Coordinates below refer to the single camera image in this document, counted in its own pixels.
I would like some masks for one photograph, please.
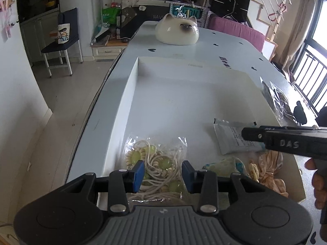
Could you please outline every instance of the floor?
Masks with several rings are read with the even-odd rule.
[[[64,183],[83,120],[111,64],[72,63],[73,76],[69,76],[67,68],[59,68],[51,71],[51,79],[44,63],[33,66],[36,81],[53,115],[31,157],[18,209]]]

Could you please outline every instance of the white cat head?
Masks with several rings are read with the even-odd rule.
[[[171,45],[192,45],[199,39],[197,19],[175,18],[167,14],[156,26],[156,39]]]

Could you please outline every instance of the white string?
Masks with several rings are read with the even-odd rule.
[[[147,148],[144,161],[145,170],[150,175],[151,179],[144,180],[150,185],[141,185],[140,191],[129,197],[129,200],[140,198],[141,200],[157,200],[157,199],[181,199],[181,193],[178,192],[159,192],[164,186],[167,186],[171,181],[180,180],[182,159],[179,157],[179,149],[176,149],[174,155],[169,155],[168,152],[162,152],[156,146],[150,145],[146,140],[140,140],[134,144],[134,150]],[[172,162],[169,169],[159,168],[159,161],[168,158]]]

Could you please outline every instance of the pink sofa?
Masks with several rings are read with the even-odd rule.
[[[259,52],[262,52],[264,47],[265,35],[255,29],[230,19],[210,16],[207,28],[246,39]]]

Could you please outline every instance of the finger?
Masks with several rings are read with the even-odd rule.
[[[316,200],[315,206],[316,206],[317,209],[321,210],[321,209],[323,209],[325,207],[325,203]]]
[[[315,170],[317,169],[316,164],[313,160],[313,158],[310,158],[307,162],[305,162],[305,168],[309,170]]]
[[[325,181],[324,181],[324,177],[320,176],[317,172],[314,173],[313,177],[312,177],[312,186],[321,191],[324,187]]]
[[[320,202],[326,202],[327,201],[327,190],[326,188],[323,188],[322,190],[314,190],[315,198]]]

